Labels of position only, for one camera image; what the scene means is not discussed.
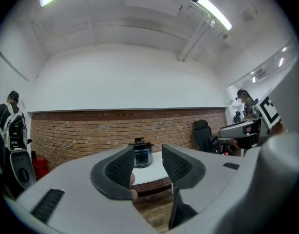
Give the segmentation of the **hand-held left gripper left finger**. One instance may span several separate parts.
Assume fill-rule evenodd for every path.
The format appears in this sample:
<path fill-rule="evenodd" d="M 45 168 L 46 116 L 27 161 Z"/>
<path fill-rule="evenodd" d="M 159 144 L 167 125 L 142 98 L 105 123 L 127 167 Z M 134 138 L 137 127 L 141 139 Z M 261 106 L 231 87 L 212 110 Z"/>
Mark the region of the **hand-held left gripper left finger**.
<path fill-rule="evenodd" d="M 17 203 L 38 223 L 63 234 L 155 234 L 132 202 L 131 146 L 65 162 Z"/>

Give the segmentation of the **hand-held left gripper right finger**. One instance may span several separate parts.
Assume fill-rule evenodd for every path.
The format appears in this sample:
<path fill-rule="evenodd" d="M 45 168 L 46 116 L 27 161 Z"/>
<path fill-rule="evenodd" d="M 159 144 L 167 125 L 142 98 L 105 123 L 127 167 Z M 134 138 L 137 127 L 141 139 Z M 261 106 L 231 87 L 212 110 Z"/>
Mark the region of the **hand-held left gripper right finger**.
<path fill-rule="evenodd" d="M 163 166 L 175 187 L 171 234 L 253 234 L 261 227 L 250 185 L 259 148 L 244 157 L 164 144 Z"/>

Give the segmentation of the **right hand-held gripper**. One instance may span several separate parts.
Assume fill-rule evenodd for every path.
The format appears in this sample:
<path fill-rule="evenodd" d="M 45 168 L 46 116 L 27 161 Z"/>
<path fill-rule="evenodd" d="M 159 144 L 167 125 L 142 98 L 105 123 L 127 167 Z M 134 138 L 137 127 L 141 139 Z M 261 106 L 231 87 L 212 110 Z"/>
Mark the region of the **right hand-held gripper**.
<path fill-rule="evenodd" d="M 271 129 L 281 122 L 281 118 L 268 96 L 259 102 L 255 100 L 252 106 L 252 117 L 241 122 L 222 127 L 219 130 L 220 137 L 238 137 L 237 148 L 250 149 L 263 145 L 271 136 Z"/>

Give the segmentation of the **black pressure cooker body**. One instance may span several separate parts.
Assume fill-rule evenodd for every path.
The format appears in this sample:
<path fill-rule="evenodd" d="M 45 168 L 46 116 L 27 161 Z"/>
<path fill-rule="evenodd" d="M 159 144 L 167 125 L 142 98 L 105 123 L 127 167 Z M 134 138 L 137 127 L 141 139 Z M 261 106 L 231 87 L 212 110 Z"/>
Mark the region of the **black pressure cooker body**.
<path fill-rule="evenodd" d="M 145 168 L 152 164 L 153 155 L 152 148 L 145 148 L 143 150 L 134 150 L 134 167 Z"/>

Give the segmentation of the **person's right forearm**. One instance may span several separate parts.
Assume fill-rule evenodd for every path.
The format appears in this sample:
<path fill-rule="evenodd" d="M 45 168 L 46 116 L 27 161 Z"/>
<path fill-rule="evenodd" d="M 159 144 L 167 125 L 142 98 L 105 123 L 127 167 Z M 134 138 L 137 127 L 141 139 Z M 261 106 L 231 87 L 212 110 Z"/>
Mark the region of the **person's right forearm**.
<path fill-rule="evenodd" d="M 270 136 L 273 137 L 273 136 L 281 135 L 284 133 L 285 133 L 285 128 L 284 128 L 282 122 L 279 122 L 272 127 Z"/>

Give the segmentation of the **person's left hand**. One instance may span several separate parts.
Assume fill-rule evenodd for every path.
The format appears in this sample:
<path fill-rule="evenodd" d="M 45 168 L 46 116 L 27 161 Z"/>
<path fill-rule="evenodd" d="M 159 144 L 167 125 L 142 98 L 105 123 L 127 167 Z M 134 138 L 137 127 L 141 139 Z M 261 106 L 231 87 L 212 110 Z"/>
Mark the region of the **person's left hand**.
<path fill-rule="evenodd" d="M 132 173 L 130 176 L 130 186 L 135 183 L 135 175 Z M 131 189 L 132 200 L 135 202 L 138 199 L 138 193 L 136 190 Z"/>

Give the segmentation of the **red box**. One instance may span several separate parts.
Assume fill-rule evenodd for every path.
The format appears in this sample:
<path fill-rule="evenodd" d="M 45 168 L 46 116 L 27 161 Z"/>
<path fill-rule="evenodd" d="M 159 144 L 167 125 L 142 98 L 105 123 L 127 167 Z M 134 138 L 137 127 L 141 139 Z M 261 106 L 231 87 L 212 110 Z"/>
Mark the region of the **red box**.
<path fill-rule="evenodd" d="M 31 152 L 31 161 L 34 168 L 36 180 L 40 180 L 49 173 L 47 160 L 38 156 L 35 151 Z"/>

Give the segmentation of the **white shell grey seat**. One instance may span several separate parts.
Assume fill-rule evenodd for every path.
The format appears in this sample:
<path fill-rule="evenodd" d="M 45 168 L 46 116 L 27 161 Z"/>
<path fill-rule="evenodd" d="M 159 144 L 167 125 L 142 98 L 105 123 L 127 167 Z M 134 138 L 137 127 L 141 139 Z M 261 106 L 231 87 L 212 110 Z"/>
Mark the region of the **white shell grey seat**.
<path fill-rule="evenodd" d="M 22 189 L 27 190 L 36 183 L 31 158 L 26 150 L 11 152 L 9 158 L 13 175 Z"/>

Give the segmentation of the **white ceiling pipe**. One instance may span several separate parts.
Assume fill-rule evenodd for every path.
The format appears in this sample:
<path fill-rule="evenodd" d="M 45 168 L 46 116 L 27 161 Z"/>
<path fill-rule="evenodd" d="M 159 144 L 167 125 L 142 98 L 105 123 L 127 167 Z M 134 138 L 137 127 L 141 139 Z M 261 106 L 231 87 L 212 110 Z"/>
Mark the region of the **white ceiling pipe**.
<path fill-rule="evenodd" d="M 202 41 L 207 37 L 207 34 L 211 32 L 212 29 L 210 21 L 211 16 L 207 14 L 196 28 L 187 45 L 178 55 L 178 61 L 186 62 L 188 59 L 196 61 L 200 57 L 203 53 L 203 47 L 201 47 Z"/>

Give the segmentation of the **white and black backpack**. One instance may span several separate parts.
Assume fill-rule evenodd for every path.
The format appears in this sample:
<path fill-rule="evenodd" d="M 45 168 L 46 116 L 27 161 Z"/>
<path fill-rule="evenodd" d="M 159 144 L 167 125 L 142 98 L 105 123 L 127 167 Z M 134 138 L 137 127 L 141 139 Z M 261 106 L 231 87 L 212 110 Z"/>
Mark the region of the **white and black backpack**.
<path fill-rule="evenodd" d="M 4 126 L 0 127 L 3 147 L 13 151 L 27 150 L 27 128 L 21 110 L 10 113 Z"/>

